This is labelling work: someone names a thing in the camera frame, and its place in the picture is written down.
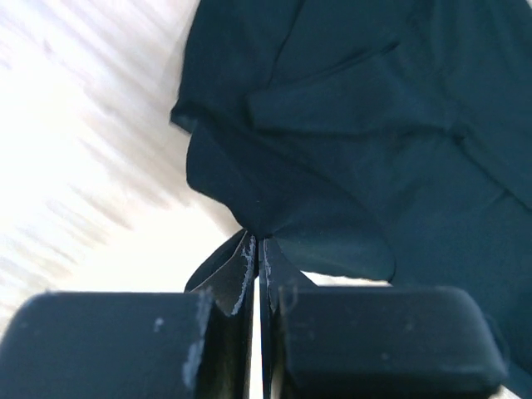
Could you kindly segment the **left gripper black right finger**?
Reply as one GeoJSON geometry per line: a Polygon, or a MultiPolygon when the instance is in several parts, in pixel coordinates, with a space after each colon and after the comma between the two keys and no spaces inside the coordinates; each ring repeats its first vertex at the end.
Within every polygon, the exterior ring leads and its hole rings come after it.
{"type": "Polygon", "coordinates": [[[258,256],[267,398],[487,398],[507,377],[458,288],[318,286],[275,241],[258,256]]]}

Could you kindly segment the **black t shirt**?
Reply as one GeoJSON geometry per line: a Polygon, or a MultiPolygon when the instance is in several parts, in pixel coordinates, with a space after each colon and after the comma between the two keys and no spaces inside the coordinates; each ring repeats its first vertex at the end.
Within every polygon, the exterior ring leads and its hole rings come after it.
{"type": "Polygon", "coordinates": [[[186,179],[314,273],[467,291],[531,395],[526,1],[202,1],[186,179]]]}

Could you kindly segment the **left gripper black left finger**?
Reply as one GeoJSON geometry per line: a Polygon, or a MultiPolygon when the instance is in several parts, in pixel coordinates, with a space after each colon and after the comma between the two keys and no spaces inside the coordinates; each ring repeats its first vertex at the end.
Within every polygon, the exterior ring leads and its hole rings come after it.
{"type": "Polygon", "coordinates": [[[183,293],[29,298],[1,341],[2,397],[248,397],[255,264],[238,234],[183,293]]]}

